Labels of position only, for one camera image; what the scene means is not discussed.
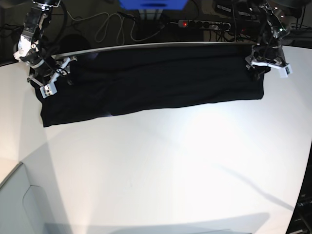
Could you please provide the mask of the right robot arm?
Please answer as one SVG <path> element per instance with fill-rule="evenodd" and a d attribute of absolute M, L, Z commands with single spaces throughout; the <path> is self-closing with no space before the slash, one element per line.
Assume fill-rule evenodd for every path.
<path fill-rule="evenodd" d="M 23 31 L 13 56 L 18 62 L 23 62 L 31 68 L 27 80 L 37 84 L 42 97 L 47 98 L 57 93 L 55 83 L 59 77 L 66 78 L 71 83 L 70 62 L 77 58 L 53 58 L 68 21 L 65 4 L 61 0 L 35 0 L 33 3 L 34 6 L 24 20 Z M 43 38 L 43 33 L 51 22 L 53 9 L 59 6 L 63 10 L 63 24 L 55 40 L 48 44 Z"/>

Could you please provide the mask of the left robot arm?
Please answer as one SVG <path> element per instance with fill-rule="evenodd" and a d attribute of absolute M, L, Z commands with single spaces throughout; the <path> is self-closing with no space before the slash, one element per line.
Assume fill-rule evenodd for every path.
<path fill-rule="evenodd" d="M 251 48 L 251 54 L 245 58 L 246 67 L 254 72 L 256 78 L 272 68 L 281 78 L 287 78 L 293 71 L 286 62 L 282 41 L 291 32 L 291 23 L 285 14 L 290 10 L 302 8 L 310 0 L 248 0 L 250 11 L 259 16 L 261 23 L 257 43 Z"/>

